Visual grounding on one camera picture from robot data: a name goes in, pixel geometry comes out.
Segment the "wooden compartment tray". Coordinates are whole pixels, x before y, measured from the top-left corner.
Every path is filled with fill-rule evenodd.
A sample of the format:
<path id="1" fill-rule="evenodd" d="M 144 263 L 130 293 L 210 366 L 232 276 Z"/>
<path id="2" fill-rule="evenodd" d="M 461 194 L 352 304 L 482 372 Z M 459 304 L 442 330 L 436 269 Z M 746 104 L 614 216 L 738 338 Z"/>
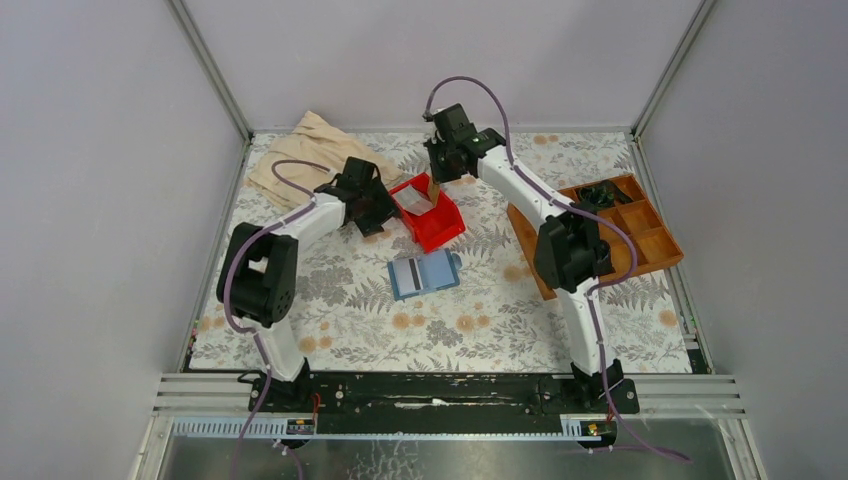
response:
<path id="1" fill-rule="evenodd" d="M 683 259 L 682 250 L 632 174 L 565 188 L 560 193 L 577 201 L 590 200 L 598 210 L 597 215 L 627 234 L 637 252 L 637 267 L 631 278 L 670 268 Z M 533 264 L 537 229 L 512 204 L 506 211 L 541 297 L 555 299 L 554 291 L 546 286 Z M 599 232 L 601 239 L 610 245 L 613 269 L 601 280 L 617 279 L 630 266 L 629 250 L 608 227 L 600 226 Z"/>

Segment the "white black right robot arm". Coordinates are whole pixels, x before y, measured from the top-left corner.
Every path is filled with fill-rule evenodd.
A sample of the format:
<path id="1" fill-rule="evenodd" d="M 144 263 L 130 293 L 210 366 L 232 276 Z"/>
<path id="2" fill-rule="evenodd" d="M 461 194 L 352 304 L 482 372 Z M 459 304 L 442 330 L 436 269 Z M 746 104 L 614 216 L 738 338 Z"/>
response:
<path id="1" fill-rule="evenodd" d="M 423 118 L 433 128 L 425 147 L 434 182 L 473 176 L 497 190 L 535 228 L 534 269 L 563 309 L 572 368 L 587 375 L 573 386 L 575 402 L 589 412 L 601 410 L 613 398 L 612 384 L 601 374 L 614 356 L 593 304 L 597 296 L 592 290 L 611 268 L 596 215 L 580 214 L 572 200 L 514 157 L 504 136 L 492 128 L 477 129 L 461 105 L 426 112 Z"/>

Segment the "blue card holder wallet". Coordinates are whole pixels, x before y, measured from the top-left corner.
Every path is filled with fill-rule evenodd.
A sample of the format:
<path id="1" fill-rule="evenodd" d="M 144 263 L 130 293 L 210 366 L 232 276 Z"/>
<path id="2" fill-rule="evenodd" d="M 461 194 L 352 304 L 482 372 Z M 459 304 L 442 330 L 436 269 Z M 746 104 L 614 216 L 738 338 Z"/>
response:
<path id="1" fill-rule="evenodd" d="M 425 283 L 424 290 L 417 295 L 400 297 L 397 293 L 395 285 L 395 275 L 393 272 L 392 262 L 397 258 L 387 263 L 390 284 L 396 301 L 402 301 L 408 298 L 427 295 L 440 290 L 445 290 L 458 286 L 460 281 L 459 271 L 463 263 L 457 253 L 448 249 L 438 249 L 430 253 L 413 256 L 418 259 L 423 281 Z"/>

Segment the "silver credit card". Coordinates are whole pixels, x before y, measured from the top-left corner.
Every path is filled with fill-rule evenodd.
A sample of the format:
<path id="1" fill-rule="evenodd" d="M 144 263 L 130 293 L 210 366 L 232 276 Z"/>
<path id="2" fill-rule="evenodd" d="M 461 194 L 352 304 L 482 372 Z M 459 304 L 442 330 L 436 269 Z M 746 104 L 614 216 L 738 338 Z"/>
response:
<path id="1" fill-rule="evenodd" d="M 397 259 L 392 262 L 392 267 L 397 293 L 400 297 L 417 295 L 424 290 L 425 283 L 417 258 Z"/>

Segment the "tan credit card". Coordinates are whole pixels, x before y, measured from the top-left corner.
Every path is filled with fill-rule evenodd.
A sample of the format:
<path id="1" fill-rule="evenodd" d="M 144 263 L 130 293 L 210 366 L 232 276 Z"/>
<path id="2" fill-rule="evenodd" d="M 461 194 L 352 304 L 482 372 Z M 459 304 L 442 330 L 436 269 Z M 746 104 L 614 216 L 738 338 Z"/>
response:
<path id="1" fill-rule="evenodd" d="M 433 178 L 429 179 L 426 192 L 430 203 L 434 207 L 436 207 L 440 199 L 441 188 L 440 185 L 435 182 Z"/>

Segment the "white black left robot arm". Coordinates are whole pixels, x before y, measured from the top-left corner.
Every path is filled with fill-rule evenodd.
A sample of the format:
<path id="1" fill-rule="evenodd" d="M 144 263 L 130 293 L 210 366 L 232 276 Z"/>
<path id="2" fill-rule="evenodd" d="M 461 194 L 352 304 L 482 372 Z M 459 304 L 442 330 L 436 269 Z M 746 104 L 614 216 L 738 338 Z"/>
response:
<path id="1" fill-rule="evenodd" d="M 286 319 L 296 296 L 299 254 L 349 223 L 365 238 L 381 233 L 399 208 L 377 165 L 356 157 L 313 190 L 282 182 L 306 194 L 307 202 L 267 226 L 242 222 L 233 229 L 216 297 L 230 327 L 254 340 L 266 375 L 275 379 L 272 398 L 296 411 L 309 401 L 311 388 L 299 377 L 306 358 Z"/>

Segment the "red plastic bin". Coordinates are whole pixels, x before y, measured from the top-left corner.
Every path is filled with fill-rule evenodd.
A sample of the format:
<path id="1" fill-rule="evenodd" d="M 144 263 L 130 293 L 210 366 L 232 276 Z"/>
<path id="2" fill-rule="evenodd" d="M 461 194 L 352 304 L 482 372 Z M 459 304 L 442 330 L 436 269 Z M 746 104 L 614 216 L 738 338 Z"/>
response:
<path id="1" fill-rule="evenodd" d="M 421 173 L 392 188 L 389 193 L 392 196 L 393 193 L 404 186 L 413 185 L 420 192 L 427 194 L 426 190 L 430 178 L 429 174 Z M 446 246 L 466 231 L 466 225 L 458 206 L 442 190 L 438 205 L 424 215 L 409 215 L 400 207 L 399 209 L 400 221 L 409 231 L 412 240 L 427 253 Z"/>

